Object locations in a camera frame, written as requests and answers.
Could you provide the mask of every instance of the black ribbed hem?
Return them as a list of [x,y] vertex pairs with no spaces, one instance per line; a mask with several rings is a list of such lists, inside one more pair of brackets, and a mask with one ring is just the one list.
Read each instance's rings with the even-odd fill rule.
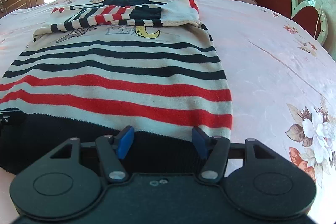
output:
[[[18,174],[71,137],[93,142],[119,131],[66,118],[31,114],[15,126],[5,126],[0,137],[0,167]],[[98,170],[97,154],[82,153],[82,164]],[[191,142],[139,131],[122,164],[129,173],[198,173],[204,165]]]

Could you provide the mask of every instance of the door handle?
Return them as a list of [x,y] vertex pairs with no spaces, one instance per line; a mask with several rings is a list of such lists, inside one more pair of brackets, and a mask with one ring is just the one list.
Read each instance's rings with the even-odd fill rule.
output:
[[0,0],[0,11],[3,13],[5,11],[3,5],[7,2],[8,0]]

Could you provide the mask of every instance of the headboard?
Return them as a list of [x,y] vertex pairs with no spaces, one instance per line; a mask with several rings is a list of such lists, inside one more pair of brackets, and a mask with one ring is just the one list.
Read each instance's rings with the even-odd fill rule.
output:
[[298,0],[256,0],[259,6],[273,10],[289,19],[292,19],[304,28],[312,37],[315,34],[316,23],[317,41],[323,45],[328,35],[328,24],[324,12],[319,14],[321,7],[314,0],[305,0],[298,4]]

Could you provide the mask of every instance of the bed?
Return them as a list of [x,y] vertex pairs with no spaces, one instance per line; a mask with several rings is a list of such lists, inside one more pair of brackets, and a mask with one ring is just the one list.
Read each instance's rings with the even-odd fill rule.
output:
[[[34,31],[55,7],[100,1],[57,0],[0,19],[0,74],[32,42]],[[231,90],[231,141],[256,138],[305,171],[318,190],[309,216],[320,224],[334,223],[336,63],[321,45],[327,34],[324,17],[318,41],[311,35],[314,23],[301,22],[307,18],[305,7],[318,6],[309,2],[299,9],[297,0],[288,0],[289,13],[289,8],[283,11],[278,3],[273,7],[270,0],[256,0],[259,6],[234,0],[195,1]],[[230,160],[226,176],[241,164]],[[0,224],[8,224],[17,217],[8,192],[14,175],[0,169],[0,177]]]

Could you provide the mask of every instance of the white flower print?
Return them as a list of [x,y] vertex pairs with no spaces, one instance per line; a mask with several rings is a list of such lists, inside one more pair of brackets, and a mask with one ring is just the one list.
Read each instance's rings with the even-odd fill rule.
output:
[[323,114],[315,109],[311,112],[311,120],[302,121],[303,132],[308,138],[313,138],[312,148],[316,162],[321,164],[324,159],[329,162],[335,151],[334,129],[329,122],[323,122]]

